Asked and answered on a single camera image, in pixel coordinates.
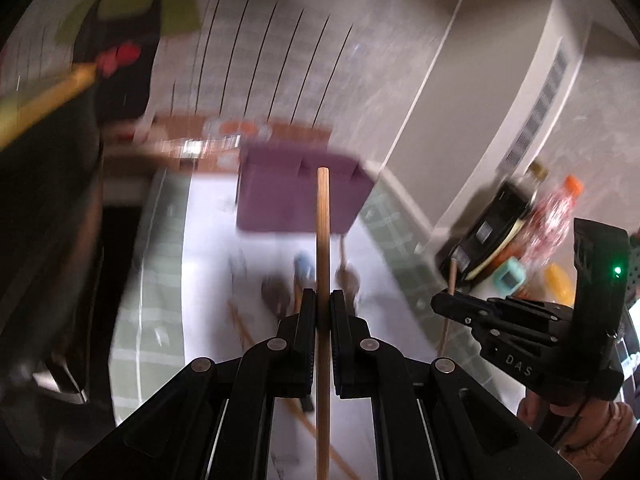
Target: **bottle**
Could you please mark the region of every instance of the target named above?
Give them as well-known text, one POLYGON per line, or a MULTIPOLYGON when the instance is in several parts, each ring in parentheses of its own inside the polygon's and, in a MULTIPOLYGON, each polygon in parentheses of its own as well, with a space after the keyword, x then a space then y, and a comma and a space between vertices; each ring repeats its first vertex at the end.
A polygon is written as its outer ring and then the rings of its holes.
POLYGON ((538 187, 545 181, 548 174, 548 169, 534 159, 526 173, 520 178, 513 179, 513 183, 529 199, 529 203, 533 203, 538 194, 538 187))
POLYGON ((569 233, 575 203, 583 189, 578 178, 571 174, 567 176, 561 186, 533 207, 522 228, 489 268, 495 270, 514 256, 527 269, 527 276, 533 276, 549 261, 569 233))

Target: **green cloth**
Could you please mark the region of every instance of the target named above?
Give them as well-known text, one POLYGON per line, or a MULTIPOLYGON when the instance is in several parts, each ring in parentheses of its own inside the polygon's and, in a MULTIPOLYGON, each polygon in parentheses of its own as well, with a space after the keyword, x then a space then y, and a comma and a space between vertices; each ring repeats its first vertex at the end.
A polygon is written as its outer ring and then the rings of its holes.
MULTIPOLYGON (((82 20, 95 0, 81 0, 60 23, 56 43, 72 45, 82 20)), ((103 20, 124 18, 144 13, 153 0, 102 0, 98 16, 103 20)), ((162 0, 161 35, 176 36, 200 29, 200 13, 196 0, 162 0)))

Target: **plastic bottle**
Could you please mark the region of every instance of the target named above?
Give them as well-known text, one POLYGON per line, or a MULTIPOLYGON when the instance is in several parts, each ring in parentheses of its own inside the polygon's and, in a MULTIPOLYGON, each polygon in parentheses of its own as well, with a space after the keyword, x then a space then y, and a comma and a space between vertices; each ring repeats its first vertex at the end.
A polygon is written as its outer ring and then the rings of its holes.
POLYGON ((522 229, 491 262, 495 270, 515 256, 532 276, 543 267, 571 230, 575 203, 584 186, 569 175, 561 186, 542 198, 532 209, 522 229))
MULTIPOLYGON (((500 261, 496 266, 490 267, 489 272, 484 272, 523 226, 522 218, 530 210, 536 199, 538 187, 547 175, 548 170, 538 160, 533 160, 523 176, 512 176, 498 188, 492 203, 482 212, 465 238, 452 250, 452 256, 458 256, 456 259, 462 264, 462 281, 486 280, 503 263, 500 261)), ((443 267, 445 266, 446 269, 449 268, 448 263, 443 264, 443 267)), ((445 278, 448 276, 446 269, 441 270, 445 278)))

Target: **wooden dowel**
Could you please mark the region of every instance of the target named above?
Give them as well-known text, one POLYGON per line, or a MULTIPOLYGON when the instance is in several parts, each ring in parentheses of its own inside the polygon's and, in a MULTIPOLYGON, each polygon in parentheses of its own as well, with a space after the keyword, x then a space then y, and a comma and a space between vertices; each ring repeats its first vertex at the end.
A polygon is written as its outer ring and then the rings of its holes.
MULTIPOLYGON (((253 345, 255 345, 255 341, 244 325, 242 317, 238 312, 238 307, 232 301, 227 302, 227 304, 231 312, 231 319, 233 321, 233 324, 238 327, 238 330, 240 332, 242 347, 244 348, 244 346, 246 345, 247 348, 251 348, 253 345)), ((311 434, 311 436, 313 438, 318 438, 316 427, 311 422, 309 422, 308 418, 306 418, 306 415, 302 412, 302 409, 300 408, 300 405, 298 404, 296 399, 284 399, 284 401, 292 415, 295 416, 296 419, 300 421, 300 423, 302 423, 302 425, 311 434)), ((331 457, 331 460, 333 460, 337 464, 337 466, 344 471, 345 475, 347 475, 350 480, 360 480, 360 477, 351 468, 351 466, 346 463, 345 459, 342 458, 340 453, 338 453, 334 449, 334 446, 329 446, 329 456, 331 457)))
MULTIPOLYGON (((449 262, 449 294, 453 295, 456 292, 456 275, 458 273, 458 263, 455 259, 451 259, 449 262)), ((446 317, 442 324, 442 332, 440 332, 440 341, 436 347, 437 357, 444 355, 444 347, 447 344, 447 335, 449 335, 449 318, 446 317)))
POLYGON ((293 313, 294 314, 299 313, 301 306, 302 306, 302 289, 294 281, 293 282, 293 313))
POLYGON ((318 348, 316 349, 316 479, 329 478, 331 343, 329 339, 329 169, 318 168, 318 198, 316 206, 316 266, 318 287, 318 348))
POLYGON ((458 263, 452 258, 449 263, 449 294, 452 296, 456 293, 456 275, 458 273, 458 263))
POLYGON ((347 251, 344 249, 344 235, 340 235, 340 266, 347 266, 347 251))

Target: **white floor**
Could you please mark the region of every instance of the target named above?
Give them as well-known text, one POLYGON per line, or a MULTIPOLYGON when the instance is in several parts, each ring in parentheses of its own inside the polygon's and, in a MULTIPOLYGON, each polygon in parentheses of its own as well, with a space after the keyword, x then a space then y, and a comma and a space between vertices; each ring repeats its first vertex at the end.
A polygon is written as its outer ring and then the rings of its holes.
MULTIPOLYGON (((255 341, 276 332, 276 320, 263 305, 263 277, 280 274, 293 282, 293 259, 300 251, 314 258, 309 235, 241 234, 236 230, 236 180, 195 176, 191 183, 182 256, 182 322, 185 361, 208 356, 216 362, 242 355, 238 329, 228 302, 237 306, 255 341)), ((405 356, 429 362, 434 349, 409 310, 382 254, 358 220, 346 237, 348 262, 360 275, 358 315, 373 336, 398 347, 405 356)), ((338 243, 332 267, 338 266, 338 243)), ((377 477, 370 403, 332 399, 332 446, 361 479, 377 477)), ((315 479, 315 441, 276 400, 271 433, 269 480, 315 479)), ((348 476, 334 462, 331 478, 348 476)))

